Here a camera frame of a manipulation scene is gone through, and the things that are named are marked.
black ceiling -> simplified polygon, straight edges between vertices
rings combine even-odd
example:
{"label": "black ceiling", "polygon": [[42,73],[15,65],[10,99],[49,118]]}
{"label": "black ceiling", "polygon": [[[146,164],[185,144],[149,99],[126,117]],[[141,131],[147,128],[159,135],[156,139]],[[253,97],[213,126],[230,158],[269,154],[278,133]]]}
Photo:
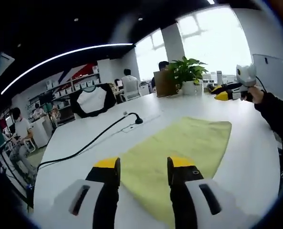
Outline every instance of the black ceiling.
{"label": "black ceiling", "polygon": [[[247,0],[218,2],[233,8],[257,8]],[[136,43],[157,28],[174,23],[175,18],[209,5],[206,0],[0,1],[0,51],[15,58],[0,77],[0,91],[21,73],[53,56],[98,44]],[[119,58],[131,48],[87,50],[56,59],[25,75],[8,95],[66,68]]]}

floor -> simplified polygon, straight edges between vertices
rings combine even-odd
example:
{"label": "floor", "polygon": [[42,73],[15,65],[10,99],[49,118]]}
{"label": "floor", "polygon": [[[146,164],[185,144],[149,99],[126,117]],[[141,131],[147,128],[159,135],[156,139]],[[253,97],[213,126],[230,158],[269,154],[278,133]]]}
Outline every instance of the floor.
{"label": "floor", "polygon": [[27,159],[34,167],[37,167],[42,161],[42,156],[44,155],[45,150],[46,150],[46,146],[35,150],[34,152],[30,153],[29,156],[27,157]]}

led light strip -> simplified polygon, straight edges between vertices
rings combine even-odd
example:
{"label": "led light strip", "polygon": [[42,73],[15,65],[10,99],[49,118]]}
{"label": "led light strip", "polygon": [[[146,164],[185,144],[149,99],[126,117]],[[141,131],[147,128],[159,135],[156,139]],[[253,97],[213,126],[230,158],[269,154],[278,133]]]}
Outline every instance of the led light strip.
{"label": "led light strip", "polygon": [[23,74],[21,74],[20,76],[18,76],[15,80],[13,80],[5,89],[3,89],[3,91],[1,92],[1,94],[4,94],[6,92],[6,90],[8,90],[14,83],[16,83],[16,81],[18,81],[20,78],[22,78],[25,74],[31,72],[32,70],[34,70],[35,68],[43,65],[44,63],[47,63],[49,61],[52,61],[54,59],[57,59],[61,56],[65,56],[74,52],[79,52],[79,51],[83,51],[83,50],[87,50],[87,49],[96,49],[96,48],[103,48],[103,47],[111,47],[111,46],[125,46],[125,45],[133,45],[132,43],[120,43],[120,44],[101,44],[101,45],[96,45],[96,46],[90,46],[90,47],[86,47],[86,48],[82,48],[82,49],[76,49],[76,50],[72,50],[69,52],[65,52],[62,53],[60,55],[54,56],[48,60],[45,60],[37,65],[35,65],[34,67],[30,68],[29,70],[25,71]]}

yellow cloth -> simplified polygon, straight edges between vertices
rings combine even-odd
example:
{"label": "yellow cloth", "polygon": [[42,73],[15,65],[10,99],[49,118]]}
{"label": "yellow cloth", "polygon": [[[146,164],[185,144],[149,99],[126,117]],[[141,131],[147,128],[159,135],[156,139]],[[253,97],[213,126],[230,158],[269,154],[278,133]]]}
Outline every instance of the yellow cloth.
{"label": "yellow cloth", "polygon": [[167,157],[192,159],[205,178],[212,178],[230,132],[230,122],[184,117],[120,156],[121,182],[154,218],[174,228]]}

chair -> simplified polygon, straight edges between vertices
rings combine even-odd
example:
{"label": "chair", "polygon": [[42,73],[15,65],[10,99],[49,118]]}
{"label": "chair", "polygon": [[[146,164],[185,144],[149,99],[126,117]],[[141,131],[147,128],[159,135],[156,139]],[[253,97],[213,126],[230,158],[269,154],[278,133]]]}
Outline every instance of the chair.
{"label": "chair", "polygon": [[141,97],[138,80],[123,83],[123,90],[124,93],[121,94],[121,98],[124,102]]}

